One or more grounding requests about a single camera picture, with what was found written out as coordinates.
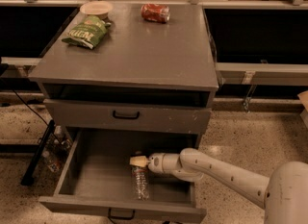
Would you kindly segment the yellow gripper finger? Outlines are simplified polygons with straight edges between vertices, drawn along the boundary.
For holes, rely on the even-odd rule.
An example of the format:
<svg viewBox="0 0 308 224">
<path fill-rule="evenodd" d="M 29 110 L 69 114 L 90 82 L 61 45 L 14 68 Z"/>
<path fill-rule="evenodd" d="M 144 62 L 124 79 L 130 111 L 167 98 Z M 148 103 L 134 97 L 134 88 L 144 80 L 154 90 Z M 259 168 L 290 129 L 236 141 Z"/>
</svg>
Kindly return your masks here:
<svg viewBox="0 0 308 224">
<path fill-rule="evenodd" d="M 130 158 L 129 163 L 133 166 L 147 167 L 149 165 L 149 159 L 146 156 L 134 156 Z"/>
</svg>

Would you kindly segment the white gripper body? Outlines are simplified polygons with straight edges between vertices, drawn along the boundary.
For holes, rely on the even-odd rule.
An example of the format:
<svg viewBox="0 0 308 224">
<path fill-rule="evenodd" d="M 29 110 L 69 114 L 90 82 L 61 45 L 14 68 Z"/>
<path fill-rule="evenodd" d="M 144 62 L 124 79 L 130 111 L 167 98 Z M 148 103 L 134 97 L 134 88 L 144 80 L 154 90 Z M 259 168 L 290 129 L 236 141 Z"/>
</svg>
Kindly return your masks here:
<svg viewBox="0 0 308 224">
<path fill-rule="evenodd" d="M 163 173 L 164 153 L 154 153 L 149 156 L 148 168 L 154 173 Z"/>
</svg>

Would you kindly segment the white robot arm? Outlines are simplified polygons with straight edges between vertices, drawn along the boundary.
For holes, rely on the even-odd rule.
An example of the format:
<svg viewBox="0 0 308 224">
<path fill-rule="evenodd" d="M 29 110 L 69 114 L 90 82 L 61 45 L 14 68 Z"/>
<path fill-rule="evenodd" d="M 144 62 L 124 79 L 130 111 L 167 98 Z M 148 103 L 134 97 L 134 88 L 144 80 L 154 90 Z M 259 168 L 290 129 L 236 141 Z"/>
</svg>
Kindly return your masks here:
<svg viewBox="0 0 308 224">
<path fill-rule="evenodd" d="M 187 182 L 209 175 L 263 209 L 264 224 L 308 224 L 307 163 L 285 162 L 266 177 L 193 148 L 185 148 L 178 154 L 137 155 L 130 163 Z"/>
</svg>

